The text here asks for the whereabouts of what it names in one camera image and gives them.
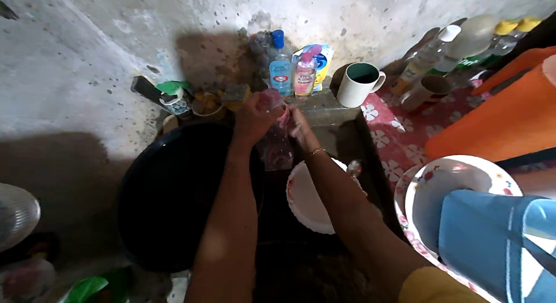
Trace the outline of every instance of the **mug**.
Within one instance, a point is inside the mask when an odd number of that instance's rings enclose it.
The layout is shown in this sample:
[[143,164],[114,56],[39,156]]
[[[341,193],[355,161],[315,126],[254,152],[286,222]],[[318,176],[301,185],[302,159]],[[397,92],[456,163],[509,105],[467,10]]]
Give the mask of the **mug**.
[[385,79],[386,74],[370,63],[352,63],[346,68],[337,99],[344,107],[357,108],[384,84]]
[[401,110],[418,113],[447,96],[452,85],[439,75],[426,75],[407,93],[401,95]]

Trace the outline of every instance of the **blue plastic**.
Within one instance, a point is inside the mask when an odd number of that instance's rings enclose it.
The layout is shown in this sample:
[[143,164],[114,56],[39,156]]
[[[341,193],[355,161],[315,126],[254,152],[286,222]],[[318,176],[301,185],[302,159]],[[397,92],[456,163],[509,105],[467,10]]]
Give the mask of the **blue plastic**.
[[275,30],[272,32],[272,39],[274,40],[274,48],[282,49],[284,47],[284,31]]
[[[556,258],[524,234],[555,239],[556,201],[456,190],[444,197],[439,255],[462,276],[503,302],[556,302]],[[545,268],[527,298],[522,248]]]

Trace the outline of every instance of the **blue bottle cap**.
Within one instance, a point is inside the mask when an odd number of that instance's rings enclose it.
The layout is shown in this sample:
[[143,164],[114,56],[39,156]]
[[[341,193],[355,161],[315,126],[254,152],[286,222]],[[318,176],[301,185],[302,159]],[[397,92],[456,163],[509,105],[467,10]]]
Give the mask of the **blue bottle cap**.
[[275,30],[272,32],[272,38],[274,39],[274,48],[282,49],[284,47],[284,31]]

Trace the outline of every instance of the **person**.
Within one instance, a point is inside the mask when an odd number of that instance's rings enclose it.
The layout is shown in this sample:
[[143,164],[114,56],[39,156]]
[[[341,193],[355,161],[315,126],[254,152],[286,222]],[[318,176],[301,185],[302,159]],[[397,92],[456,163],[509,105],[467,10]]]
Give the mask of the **person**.
[[[193,263],[185,303],[251,302],[255,280],[257,209],[251,189],[251,148],[285,111],[255,108],[254,94],[237,111],[224,174]],[[482,302],[432,266],[382,222],[359,187],[321,148],[302,112],[288,106],[291,131],[335,232],[390,302]]]

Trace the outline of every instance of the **detergent pouch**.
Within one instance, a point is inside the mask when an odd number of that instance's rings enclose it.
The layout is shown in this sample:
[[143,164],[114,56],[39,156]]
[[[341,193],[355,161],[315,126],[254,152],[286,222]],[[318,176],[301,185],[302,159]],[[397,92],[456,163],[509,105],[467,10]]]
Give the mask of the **detergent pouch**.
[[328,44],[310,44],[305,46],[303,49],[296,51],[291,63],[299,62],[301,54],[303,52],[308,52],[314,45],[320,45],[323,48],[323,50],[314,57],[317,60],[318,67],[316,69],[316,80],[313,91],[321,91],[323,90],[323,80],[326,77],[326,72],[328,72],[330,61],[332,60],[332,55],[334,54],[334,49],[332,49]]

